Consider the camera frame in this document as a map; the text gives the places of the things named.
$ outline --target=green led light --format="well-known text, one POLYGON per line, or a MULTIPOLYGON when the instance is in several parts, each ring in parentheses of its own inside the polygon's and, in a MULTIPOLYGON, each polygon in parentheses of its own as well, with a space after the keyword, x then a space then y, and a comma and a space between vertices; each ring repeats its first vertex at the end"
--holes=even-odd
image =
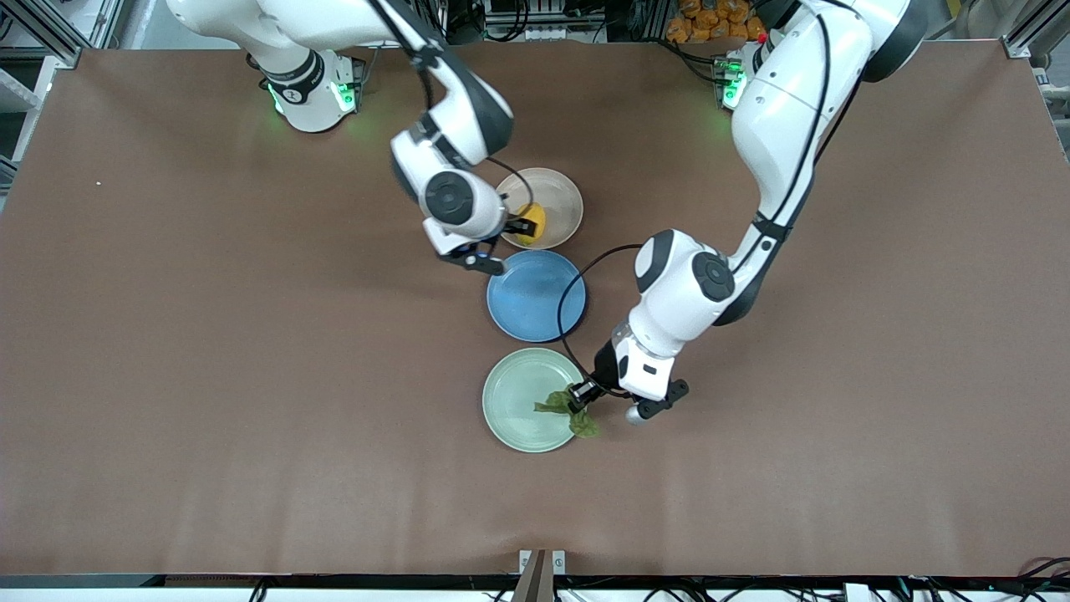
POLYGON ((338 101, 338 108, 340 108, 343 112, 349 112, 356 108, 356 104, 353 102, 352 94, 342 94, 342 91, 345 90, 348 90, 348 86, 331 83, 331 91, 334 92, 335 99, 338 101))
POLYGON ((275 93, 275 89, 270 83, 268 84, 268 91, 271 92, 271 97, 275 101, 275 111, 282 114, 282 103, 279 102, 278 94, 275 93))
POLYGON ((739 98, 743 97, 743 89, 747 86, 747 74, 740 73, 735 81, 728 84, 724 88, 724 98, 721 104, 725 108, 735 108, 739 104, 739 98))

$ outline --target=brown tabletop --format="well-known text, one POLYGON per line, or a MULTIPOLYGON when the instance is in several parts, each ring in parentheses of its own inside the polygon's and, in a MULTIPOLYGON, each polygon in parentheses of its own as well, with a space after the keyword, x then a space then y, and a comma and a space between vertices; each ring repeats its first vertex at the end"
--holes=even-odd
MULTIPOLYGON (((502 158, 579 185, 577 263, 755 209, 730 118, 651 46, 480 45, 502 158)), ((679 357, 645 428, 509 450, 523 348, 438 261, 388 168, 421 110, 295 132, 239 52, 88 51, 0 216, 0 570, 1012 574, 1070 547, 1070 169, 1028 63, 926 44, 866 86, 753 312, 679 357)), ((479 172, 496 182, 490 165, 479 172)), ((635 304, 590 274, 590 362, 635 304)))

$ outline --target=blue plate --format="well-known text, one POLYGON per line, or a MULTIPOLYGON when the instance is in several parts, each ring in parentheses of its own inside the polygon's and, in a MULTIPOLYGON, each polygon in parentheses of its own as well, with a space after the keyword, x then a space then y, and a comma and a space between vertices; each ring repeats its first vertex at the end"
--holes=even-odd
MULTIPOLYGON (((505 273, 487 284, 490 318, 506 335, 525 343, 549 343, 561 337, 557 304, 580 271, 552 250, 521 250, 505 260, 505 273)), ((567 335, 583 317, 587 289, 580 278, 565 298, 561 324, 567 335)))

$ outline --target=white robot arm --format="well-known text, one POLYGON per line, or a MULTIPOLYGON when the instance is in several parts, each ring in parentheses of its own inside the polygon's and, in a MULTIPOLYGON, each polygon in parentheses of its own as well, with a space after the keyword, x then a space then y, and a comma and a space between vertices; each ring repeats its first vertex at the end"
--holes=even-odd
POLYGON ((403 0, 167 0, 182 24, 202 35, 235 42, 263 72, 276 109, 297 129, 327 129, 355 110, 352 59, 334 49, 397 42, 421 78, 446 89, 409 129, 391 141, 394 172, 419 204, 424 231, 443 260, 498 274, 502 262, 479 250, 503 231, 532 233, 534 223, 508 214, 494 187, 471 168, 505 146, 513 112, 473 74, 439 32, 403 0))
POLYGON ((641 423, 687 393, 686 383, 670 382, 676 356, 710 326, 750 311, 810 191, 822 133, 859 79, 890 75, 926 33, 923 10, 910 0, 755 4, 782 31, 721 66, 737 77, 723 102, 735 106, 733 140, 758 181, 758 212, 732 254, 679 230, 643 244, 635 264, 639 304, 595 357, 594 373, 571 388, 574 412, 620 388, 636 401, 629 421, 641 423))

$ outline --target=metal bracket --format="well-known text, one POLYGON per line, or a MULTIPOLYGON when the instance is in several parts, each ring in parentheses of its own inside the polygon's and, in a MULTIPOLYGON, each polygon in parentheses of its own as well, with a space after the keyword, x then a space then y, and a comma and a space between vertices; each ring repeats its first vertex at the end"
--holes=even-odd
POLYGON ((999 38, 999 42, 1004 46, 1004 52, 1007 53, 1008 59, 1028 59, 1033 57, 1029 52, 1029 48, 1025 46, 1011 46, 1010 40, 1006 35, 999 38))
POLYGON ((513 591, 514 600, 523 602, 554 602, 553 575, 565 573, 565 553, 555 550, 520 551, 520 581, 513 591), (561 564, 559 573, 557 564, 561 564))
MULTIPOLYGON (((518 569, 517 572, 519 572, 519 573, 523 573, 524 572, 524 568, 528 567, 528 564, 531 561, 531 557, 532 557, 532 551, 531 550, 521 550, 520 551, 520 568, 518 569)), ((550 559, 552 560, 552 565, 553 565, 553 574, 555 574, 555 575, 563 575, 563 574, 565 574, 565 551, 564 550, 554 550, 553 551, 553 555, 550 557, 550 559)))

